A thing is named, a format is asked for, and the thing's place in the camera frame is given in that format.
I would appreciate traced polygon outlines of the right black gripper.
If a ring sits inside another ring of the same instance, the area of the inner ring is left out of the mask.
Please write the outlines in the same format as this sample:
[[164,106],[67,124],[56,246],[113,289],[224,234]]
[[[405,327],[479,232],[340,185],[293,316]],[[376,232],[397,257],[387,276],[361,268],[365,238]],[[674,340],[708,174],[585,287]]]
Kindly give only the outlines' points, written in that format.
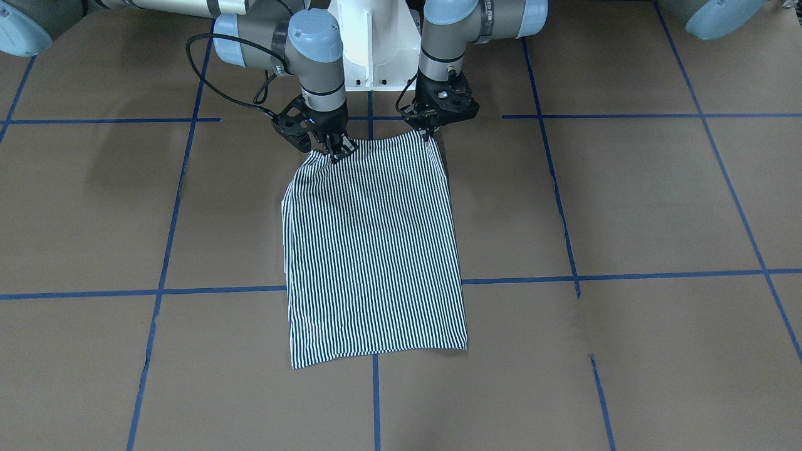
[[306,108],[306,130],[323,146],[321,152],[326,154],[332,163],[340,158],[347,158],[358,151],[358,144],[350,139],[346,132],[348,123],[348,106],[340,105],[332,111],[319,111]]

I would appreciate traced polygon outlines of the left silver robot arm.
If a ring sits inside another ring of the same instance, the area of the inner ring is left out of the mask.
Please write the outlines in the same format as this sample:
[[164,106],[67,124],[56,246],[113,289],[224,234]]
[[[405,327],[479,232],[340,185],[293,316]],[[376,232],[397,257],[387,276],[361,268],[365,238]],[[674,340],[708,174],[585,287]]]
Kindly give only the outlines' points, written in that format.
[[[701,40],[725,37],[763,7],[762,1],[658,1],[658,7]],[[427,1],[414,99],[397,111],[424,140],[436,130],[472,120],[479,111],[463,65],[467,47],[538,34],[549,17],[547,1]]]

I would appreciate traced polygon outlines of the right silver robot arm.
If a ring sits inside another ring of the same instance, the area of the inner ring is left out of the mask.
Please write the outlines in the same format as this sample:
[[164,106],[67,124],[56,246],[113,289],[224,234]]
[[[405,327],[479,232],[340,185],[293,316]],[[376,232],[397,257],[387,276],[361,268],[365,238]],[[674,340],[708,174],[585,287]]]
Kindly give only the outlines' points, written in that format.
[[2,52],[32,57],[83,18],[112,9],[154,9],[213,19],[210,40],[226,63],[264,72],[249,102],[300,152],[323,146],[332,162],[358,148],[348,136],[343,41],[338,21],[308,1],[3,1]]

